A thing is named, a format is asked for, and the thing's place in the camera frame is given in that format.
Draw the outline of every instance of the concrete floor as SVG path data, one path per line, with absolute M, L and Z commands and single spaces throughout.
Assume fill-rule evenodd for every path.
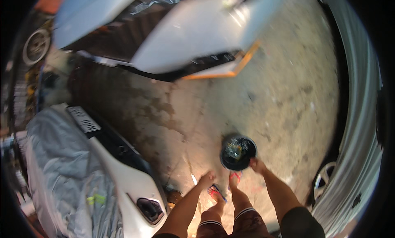
M 338 84 L 333 43 L 316 0 L 286 0 L 260 35 L 262 44 L 235 78 L 153 81 L 96 65 L 85 78 L 85 105 L 100 113 L 159 173 L 182 191 L 209 169 L 229 204 L 222 222 L 233 227 L 228 171 L 219 161 L 224 135 L 252 138 L 258 157 L 304 203 L 331 140 Z M 244 171 L 240 189 L 269 230 L 279 227 L 262 177 Z M 213 205 L 202 192 L 188 234 L 195 237 L 201 212 Z

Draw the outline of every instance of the tarp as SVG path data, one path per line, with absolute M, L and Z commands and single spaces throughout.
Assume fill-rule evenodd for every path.
M 83 132 L 53 108 L 27 125 L 32 200 L 49 237 L 123 237 L 115 185 Z

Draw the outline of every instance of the black sleeve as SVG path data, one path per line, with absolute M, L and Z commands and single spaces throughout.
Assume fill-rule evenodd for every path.
M 159 235 L 154 235 L 152 238 L 179 238 L 179 237 L 174 234 L 159 234 Z
M 281 220 L 282 238 L 325 238 L 322 226 L 304 207 L 295 207 Z

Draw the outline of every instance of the black bucket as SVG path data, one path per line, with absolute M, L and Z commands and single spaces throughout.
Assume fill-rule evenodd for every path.
M 230 155 L 230 152 L 234 152 L 233 148 L 235 145 L 240 150 L 240 154 L 237 154 L 237 156 Z M 257 148 L 252 139 L 243 135 L 233 135 L 224 139 L 220 160 L 225 168 L 233 171 L 241 171 L 248 168 L 250 158 L 256 157 L 256 155 Z

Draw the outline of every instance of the brown shorts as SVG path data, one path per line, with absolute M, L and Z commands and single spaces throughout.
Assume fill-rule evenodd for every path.
M 254 237 L 274 238 L 269 234 L 262 217 L 254 208 L 246 208 L 235 217 L 233 232 L 228 235 L 220 222 L 203 221 L 197 228 L 196 238 Z

